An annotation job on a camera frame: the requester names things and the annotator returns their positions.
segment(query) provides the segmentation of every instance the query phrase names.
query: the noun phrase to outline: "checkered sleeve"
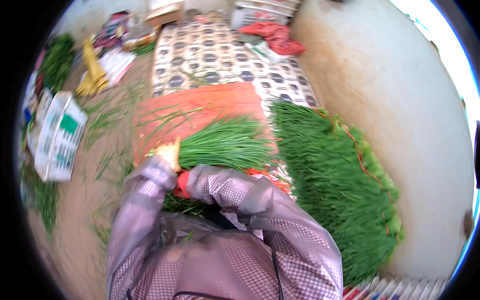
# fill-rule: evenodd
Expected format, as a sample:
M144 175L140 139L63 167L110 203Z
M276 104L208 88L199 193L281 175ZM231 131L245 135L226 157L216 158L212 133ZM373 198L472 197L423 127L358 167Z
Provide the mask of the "checkered sleeve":
M107 299L122 299L137 276L165 192L175 187L177 175L153 156L123 182L120 211L112 226L107 249Z
M248 229L261 229L277 252L284 280L296 286L296 299L341 299L342 259L330 233L266 177L232 169L198 166L187 192L206 203L237 211Z

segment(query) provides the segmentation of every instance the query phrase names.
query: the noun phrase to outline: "ground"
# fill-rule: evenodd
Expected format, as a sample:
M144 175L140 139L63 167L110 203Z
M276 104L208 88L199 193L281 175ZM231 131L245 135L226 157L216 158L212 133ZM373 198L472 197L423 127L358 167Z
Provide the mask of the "ground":
M89 113L72 180L59 185L53 235L35 210L29 221L40 255L69 299L105 299L105 249L121 182L133 160L132 112L151 97L153 55L137 58L121 82L91 99L78 99ZM72 68L63 90L74 91L86 67Z

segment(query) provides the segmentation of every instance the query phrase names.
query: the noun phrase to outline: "vegetable pile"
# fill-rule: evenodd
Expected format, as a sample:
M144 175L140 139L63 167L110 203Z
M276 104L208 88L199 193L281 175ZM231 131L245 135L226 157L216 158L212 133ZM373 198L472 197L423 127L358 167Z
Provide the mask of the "vegetable pile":
M65 80L67 80L75 58L75 51L72 50L75 44L73 38L69 34L63 34L56 37L45 55L40 66L40 72L45 75L45 86L50 87L52 94L56 94Z
M270 109L297 203L331 233L344 285L373 278L404 235L392 180L355 127L283 101Z

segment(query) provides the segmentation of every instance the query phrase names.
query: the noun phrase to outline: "rubber glove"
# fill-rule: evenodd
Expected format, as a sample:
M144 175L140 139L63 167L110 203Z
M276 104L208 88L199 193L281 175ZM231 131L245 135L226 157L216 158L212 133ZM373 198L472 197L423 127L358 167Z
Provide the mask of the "rubber glove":
M183 171L177 178L177 186L173 189L173 194L181 198L190 198L187 192L189 171Z

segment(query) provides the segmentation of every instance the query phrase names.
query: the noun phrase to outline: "patterned mattress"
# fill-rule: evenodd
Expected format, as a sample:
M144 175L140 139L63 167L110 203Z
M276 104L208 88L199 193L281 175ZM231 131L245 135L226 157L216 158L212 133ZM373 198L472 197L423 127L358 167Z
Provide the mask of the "patterned mattress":
M263 63L241 43L239 33L224 22L184 22L168 25L160 33L153 70L153 96L203 85L250 81L265 101L279 97L303 106L319 106L295 57L275 66Z

